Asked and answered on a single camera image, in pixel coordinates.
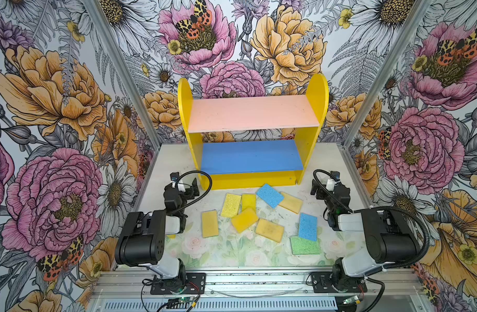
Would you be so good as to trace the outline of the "blue sponge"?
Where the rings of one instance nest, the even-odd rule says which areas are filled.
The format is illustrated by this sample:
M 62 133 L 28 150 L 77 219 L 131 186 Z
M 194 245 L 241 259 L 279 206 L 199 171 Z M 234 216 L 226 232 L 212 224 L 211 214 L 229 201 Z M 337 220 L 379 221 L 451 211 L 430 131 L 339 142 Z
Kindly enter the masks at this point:
M 275 209 L 284 200 L 284 195 L 275 190 L 269 184 L 264 184 L 260 187 L 257 190 L 256 195 L 272 209 Z
M 298 236 L 302 239 L 317 241 L 317 217 L 301 213 L 298 226 Z

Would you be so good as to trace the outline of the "aluminium front rail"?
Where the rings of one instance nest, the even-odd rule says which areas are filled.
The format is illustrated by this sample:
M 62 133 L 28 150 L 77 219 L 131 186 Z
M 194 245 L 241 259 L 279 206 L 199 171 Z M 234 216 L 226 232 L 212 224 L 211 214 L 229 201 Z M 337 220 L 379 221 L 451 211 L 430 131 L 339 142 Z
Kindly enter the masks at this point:
M 336 291 L 326 267 L 191 269 L 177 294 L 156 290 L 142 269 L 104 273 L 88 311 L 434 311 L 410 269 Z

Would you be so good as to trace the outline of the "floral table mat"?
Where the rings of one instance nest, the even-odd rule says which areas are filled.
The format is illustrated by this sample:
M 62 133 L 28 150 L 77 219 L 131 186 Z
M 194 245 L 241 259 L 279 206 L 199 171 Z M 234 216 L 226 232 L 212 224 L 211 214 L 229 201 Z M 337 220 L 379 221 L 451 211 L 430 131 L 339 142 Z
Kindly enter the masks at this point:
M 256 201 L 256 213 L 284 227 L 280 243 L 255 233 L 255 225 L 237 233 L 230 218 L 220 215 L 227 190 L 212 191 L 203 200 L 186 209 L 188 218 L 183 234 L 167 237 L 165 250 L 183 261 L 186 268 L 224 267 L 314 267 L 332 266 L 333 262 L 349 256 L 365 245 L 364 235 L 359 232 L 335 232 L 323 219 L 325 204 L 310 194 L 310 186 L 279 187 L 303 200 L 301 213 L 317 217 L 317 241 L 321 254 L 293 255 L 290 237 L 298 235 L 299 214 L 280 206 L 272 209 L 262 199 Z M 202 237 L 202 213 L 217 211 L 219 235 Z

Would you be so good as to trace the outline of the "yellow shelf with coloured boards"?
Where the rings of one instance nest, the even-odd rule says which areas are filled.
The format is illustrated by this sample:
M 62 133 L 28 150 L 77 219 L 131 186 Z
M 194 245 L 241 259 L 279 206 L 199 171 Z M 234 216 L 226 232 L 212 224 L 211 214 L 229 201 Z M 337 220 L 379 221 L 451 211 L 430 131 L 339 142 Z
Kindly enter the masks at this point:
M 314 75 L 304 95 L 195 100 L 178 85 L 179 115 L 204 189 L 301 184 L 328 112 L 329 87 Z M 292 140 L 205 143 L 202 133 L 294 128 Z

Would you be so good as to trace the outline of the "orange-yellow sponge centre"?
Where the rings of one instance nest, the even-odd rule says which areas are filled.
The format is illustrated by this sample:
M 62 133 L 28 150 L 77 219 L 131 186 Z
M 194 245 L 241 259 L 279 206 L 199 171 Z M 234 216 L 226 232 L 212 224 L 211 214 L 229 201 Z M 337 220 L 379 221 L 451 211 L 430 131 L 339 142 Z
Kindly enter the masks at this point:
M 280 243 L 283 237 L 284 227 L 264 218 L 260 218 L 255 233 L 274 242 Z

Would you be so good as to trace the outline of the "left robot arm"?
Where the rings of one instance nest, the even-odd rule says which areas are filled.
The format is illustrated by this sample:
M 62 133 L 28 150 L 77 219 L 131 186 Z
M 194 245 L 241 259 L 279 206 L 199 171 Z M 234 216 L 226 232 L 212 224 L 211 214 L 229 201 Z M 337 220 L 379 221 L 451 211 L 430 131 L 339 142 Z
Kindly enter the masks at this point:
M 187 277 L 183 261 L 165 250 L 168 235 L 184 233 L 188 218 L 185 209 L 200 196 L 197 179 L 190 185 L 183 182 L 183 178 L 197 173 L 197 170 L 171 173 L 171 182 L 164 188 L 164 209 L 129 213 L 116 243 L 114 258 L 117 264 L 141 267 L 154 273 L 151 280 L 153 295 L 197 291 Z

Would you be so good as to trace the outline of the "orange-yellow sponge far left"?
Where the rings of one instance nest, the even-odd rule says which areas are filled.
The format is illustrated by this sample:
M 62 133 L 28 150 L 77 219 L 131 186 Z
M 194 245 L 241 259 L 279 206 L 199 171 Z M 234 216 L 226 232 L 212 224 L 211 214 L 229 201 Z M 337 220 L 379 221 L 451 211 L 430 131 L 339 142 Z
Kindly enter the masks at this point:
M 216 237 L 219 235 L 217 211 L 205 211 L 202 213 L 202 237 Z

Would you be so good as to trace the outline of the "thick yellow sponge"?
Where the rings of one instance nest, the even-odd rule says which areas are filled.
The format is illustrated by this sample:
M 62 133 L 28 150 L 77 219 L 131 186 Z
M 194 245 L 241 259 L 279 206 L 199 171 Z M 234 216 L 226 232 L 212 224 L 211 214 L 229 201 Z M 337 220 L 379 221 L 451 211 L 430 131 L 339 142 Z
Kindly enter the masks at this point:
M 242 233 L 259 220 L 256 212 L 251 209 L 245 209 L 242 213 L 231 219 L 231 223 L 237 233 Z

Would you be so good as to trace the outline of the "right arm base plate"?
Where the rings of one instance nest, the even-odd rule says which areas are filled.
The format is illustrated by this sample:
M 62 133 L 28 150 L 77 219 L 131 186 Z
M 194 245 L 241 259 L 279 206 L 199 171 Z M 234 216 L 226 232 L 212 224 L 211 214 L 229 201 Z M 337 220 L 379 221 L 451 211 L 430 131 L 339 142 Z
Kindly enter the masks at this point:
M 366 293 L 364 279 L 347 276 L 336 277 L 332 272 L 311 272 L 306 285 L 313 288 L 314 293 Z

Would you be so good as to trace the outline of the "orange-yellow sponge near shelf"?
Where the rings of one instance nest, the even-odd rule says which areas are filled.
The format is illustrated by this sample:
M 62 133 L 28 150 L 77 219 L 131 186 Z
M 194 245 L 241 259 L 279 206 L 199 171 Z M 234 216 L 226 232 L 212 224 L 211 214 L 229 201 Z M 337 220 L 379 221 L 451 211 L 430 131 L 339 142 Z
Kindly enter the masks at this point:
M 304 201 L 286 192 L 280 192 L 280 194 L 283 196 L 283 200 L 279 203 L 279 206 L 299 214 Z

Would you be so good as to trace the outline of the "bright yellow small sponge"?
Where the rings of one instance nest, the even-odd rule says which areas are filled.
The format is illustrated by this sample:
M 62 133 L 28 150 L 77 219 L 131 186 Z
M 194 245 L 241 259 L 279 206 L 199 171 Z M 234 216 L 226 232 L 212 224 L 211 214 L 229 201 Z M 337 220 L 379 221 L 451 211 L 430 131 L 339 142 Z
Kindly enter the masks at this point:
M 241 196 L 242 211 L 249 209 L 256 212 L 256 199 L 255 194 L 243 194 Z

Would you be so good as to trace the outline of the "pale yellow textured sponge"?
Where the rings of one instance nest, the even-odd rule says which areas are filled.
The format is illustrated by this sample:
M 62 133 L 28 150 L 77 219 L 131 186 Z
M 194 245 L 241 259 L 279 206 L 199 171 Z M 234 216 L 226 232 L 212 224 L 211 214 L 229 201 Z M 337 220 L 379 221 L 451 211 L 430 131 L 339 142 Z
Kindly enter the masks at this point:
M 224 218 L 233 218 L 238 215 L 241 207 L 241 196 L 227 193 L 222 206 L 221 216 Z

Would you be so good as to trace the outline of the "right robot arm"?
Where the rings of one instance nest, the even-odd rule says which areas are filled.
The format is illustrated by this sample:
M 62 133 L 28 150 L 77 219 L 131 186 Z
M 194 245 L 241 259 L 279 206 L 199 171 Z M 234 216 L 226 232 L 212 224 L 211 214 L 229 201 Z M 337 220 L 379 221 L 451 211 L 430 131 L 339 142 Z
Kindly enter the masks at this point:
M 342 184 L 338 172 L 314 170 L 311 194 L 324 201 L 323 217 L 333 231 L 359 232 L 365 238 L 361 250 L 337 259 L 330 275 L 314 278 L 314 282 L 347 292 L 373 274 L 408 267 L 427 253 L 431 236 L 416 213 L 396 205 L 351 209 L 350 189 Z

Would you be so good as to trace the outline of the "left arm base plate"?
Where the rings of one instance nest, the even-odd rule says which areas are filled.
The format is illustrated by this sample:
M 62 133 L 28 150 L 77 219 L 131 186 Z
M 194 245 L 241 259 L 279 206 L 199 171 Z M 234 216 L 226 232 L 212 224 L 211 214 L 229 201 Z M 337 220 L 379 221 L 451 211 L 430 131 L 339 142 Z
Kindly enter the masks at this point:
M 160 279 L 154 276 L 151 295 L 203 295 L 206 285 L 206 273 L 186 273 L 172 279 Z

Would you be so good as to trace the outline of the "green sponge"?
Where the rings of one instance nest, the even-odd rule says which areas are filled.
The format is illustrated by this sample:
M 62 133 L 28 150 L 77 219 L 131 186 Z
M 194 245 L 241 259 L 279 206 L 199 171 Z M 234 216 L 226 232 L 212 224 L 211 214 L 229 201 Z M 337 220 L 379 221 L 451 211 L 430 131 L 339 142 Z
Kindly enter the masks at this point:
M 317 241 L 292 236 L 290 237 L 290 243 L 293 255 L 303 256 L 321 254 L 320 245 Z

